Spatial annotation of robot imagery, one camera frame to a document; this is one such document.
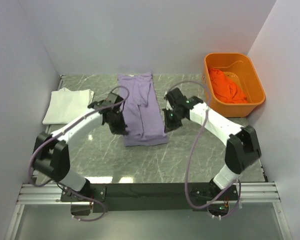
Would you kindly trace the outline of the purple t shirt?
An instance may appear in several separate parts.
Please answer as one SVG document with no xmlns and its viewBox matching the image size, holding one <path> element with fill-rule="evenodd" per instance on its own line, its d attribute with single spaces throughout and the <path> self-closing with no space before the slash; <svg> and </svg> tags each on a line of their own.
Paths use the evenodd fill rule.
<svg viewBox="0 0 300 240">
<path fill-rule="evenodd" d="M 128 135 L 123 137 L 125 147 L 156 146 L 168 143 L 165 125 L 150 72 L 117 76 L 120 86 L 129 90 L 124 103 L 123 117 Z"/>
</svg>

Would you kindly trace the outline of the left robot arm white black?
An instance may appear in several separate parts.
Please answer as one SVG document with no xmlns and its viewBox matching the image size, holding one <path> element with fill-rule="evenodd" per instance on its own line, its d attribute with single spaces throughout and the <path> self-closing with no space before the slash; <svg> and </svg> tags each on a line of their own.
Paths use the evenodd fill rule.
<svg viewBox="0 0 300 240">
<path fill-rule="evenodd" d="M 38 171 L 72 191 L 78 201 L 92 197 L 91 183 L 71 170 L 70 148 L 93 129 L 108 125 L 114 135 L 127 135 L 123 109 L 127 98 L 114 92 L 88 105 L 81 115 L 50 134 L 40 133 L 34 144 L 28 174 Z"/>
</svg>

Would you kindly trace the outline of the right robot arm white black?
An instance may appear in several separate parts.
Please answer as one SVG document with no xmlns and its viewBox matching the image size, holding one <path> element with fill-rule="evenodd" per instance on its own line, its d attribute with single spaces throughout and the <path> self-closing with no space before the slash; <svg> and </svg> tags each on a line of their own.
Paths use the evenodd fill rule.
<svg viewBox="0 0 300 240">
<path fill-rule="evenodd" d="M 207 200 L 222 199 L 227 194 L 227 186 L 262 155 L 256 130 L 250 125 L 242 126 L 230 121 L 196 96 L 186 97 L 178 87 L 166 92 L 164 99 L 165 132 L 182 127 L 182 120 L 188 119 L 208 130 L 224 144 L 224 165 L 203 192 Z"/>
</svg>

